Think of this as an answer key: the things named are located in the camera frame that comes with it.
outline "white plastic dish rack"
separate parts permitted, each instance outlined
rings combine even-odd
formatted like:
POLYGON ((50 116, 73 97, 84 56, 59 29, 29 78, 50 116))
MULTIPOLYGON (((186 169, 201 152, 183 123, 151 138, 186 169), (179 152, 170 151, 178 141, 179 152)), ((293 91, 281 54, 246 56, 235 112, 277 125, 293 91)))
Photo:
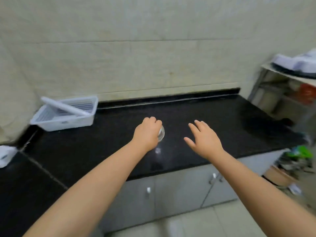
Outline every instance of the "white plastic dish rack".
POLYGON ((31 125, 38 125, 45 131, 58 131, 69 128, 89 126, 93 124, 94 115, 98 106, 98 97, 89 96, 59 100, 62 103, 71 105, 89 112, 90 116, 77 116, 63 111, 51 105, 43 105, 30 121, 31 125))

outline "cabinet handle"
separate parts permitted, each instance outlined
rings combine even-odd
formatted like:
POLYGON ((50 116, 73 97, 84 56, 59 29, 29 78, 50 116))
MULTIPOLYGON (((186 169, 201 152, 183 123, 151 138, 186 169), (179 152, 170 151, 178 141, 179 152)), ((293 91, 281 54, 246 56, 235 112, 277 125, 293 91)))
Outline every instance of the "cabinet handle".
POLYGON ((215 180, 216 180, 216 174, 213 173, 212 178, 209 181, 209 184, 214 184, 215 180))

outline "left arm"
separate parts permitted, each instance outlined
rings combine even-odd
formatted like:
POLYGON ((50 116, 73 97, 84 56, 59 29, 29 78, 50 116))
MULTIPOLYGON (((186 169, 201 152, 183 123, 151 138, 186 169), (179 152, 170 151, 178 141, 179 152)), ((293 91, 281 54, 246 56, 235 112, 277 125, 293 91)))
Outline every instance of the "left arm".
POLYGON ((24 237, 85 237, 97 226, 129 174, 158 144, 161 121, 145 118, 127 145, 109 156, 66 191, 24 237))

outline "floor tile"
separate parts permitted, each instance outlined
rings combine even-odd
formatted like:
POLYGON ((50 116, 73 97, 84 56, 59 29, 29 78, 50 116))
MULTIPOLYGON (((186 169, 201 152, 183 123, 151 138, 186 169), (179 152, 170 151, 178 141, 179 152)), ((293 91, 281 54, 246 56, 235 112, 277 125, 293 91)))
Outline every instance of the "floor tile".
POLYGON ((109 237, 184 237, 180 217, 160 219, 158 221, 128 228, 108 235, 109 237))
POLYGON ((240 200, 214 206, 227 237, 265 237, 240 200))
POLYGON ((226 237, 213 207, 180 215, 187 237, 226 237))

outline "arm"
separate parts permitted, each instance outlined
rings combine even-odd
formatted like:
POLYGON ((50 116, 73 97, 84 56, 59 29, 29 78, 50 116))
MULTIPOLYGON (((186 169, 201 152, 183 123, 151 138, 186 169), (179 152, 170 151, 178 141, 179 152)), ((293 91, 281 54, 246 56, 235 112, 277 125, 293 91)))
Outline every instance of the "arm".
POLYGON ((24 237, 88 236, 143 156, 158 144, 161 121, 145 118, 131 142, 109 156, 66 191, 24 237))
POLYGON ((203 121, 189 124, 195 143, 186 143, 224 176, 267 236, 316 236, 316 218, 271 183, 224 151, 216 133, 203 121))

